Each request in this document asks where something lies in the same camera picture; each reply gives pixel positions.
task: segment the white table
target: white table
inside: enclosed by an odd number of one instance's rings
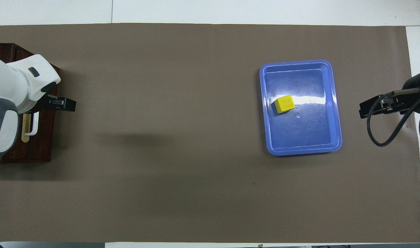
[[[0,25],[111,22],[402,25],[407,26],[412,75],[420,73],[420,0],[0,0]],[[219,248],[259,244],[110,243],[106,247]],[[313,244],[264,244],[295,245]]]

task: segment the blue tray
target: blue tray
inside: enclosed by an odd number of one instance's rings
[[[323,153],[341,147],[333,68],[328,61],[268,63],[259,76],[271,154]],[[292,95],[296,108],[278,114],[273,102],[286,95]]]

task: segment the yellow block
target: yellow block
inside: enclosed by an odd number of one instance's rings
[[[295,108],[291,95],[279,97],[274,101],[274,105],[276,106],[276,110],[278,110],[279,114]]]

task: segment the brown paper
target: brown paper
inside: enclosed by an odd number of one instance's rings
[[[0,240],[420,242],[413,118],[372,144],[358,104],[410,77],[404,27],[0,27],[61,68],[52,162],[0,165]],[[343,146],[266,149],[264,63],[330,61]],[[398,114],[375,116],[387,138]]]

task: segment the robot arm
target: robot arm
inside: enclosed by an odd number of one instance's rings
[[[75,111],[75,101],[46,94],[59,82],[57,72],[41,55],[7,64],[0,61],[0,157],[16,141],[18,114],[34,113],[46,104],[54,110]]]
[[[402,120],[396,126],[392,135],[383,143],[379,143],[371,133],[371,116],[377,114],[390,114],[400,112],[403,115]],[[413,113],[420,114],[420,74],[411,77],[407,80],[403,89],[399,91],[391,91],[384,95],[375,96],[365,102],[360,103],[360,118],[367,118],[367,130],[370,139],[377,146],[388,145],[399,133],[403,124],[408,117]]]

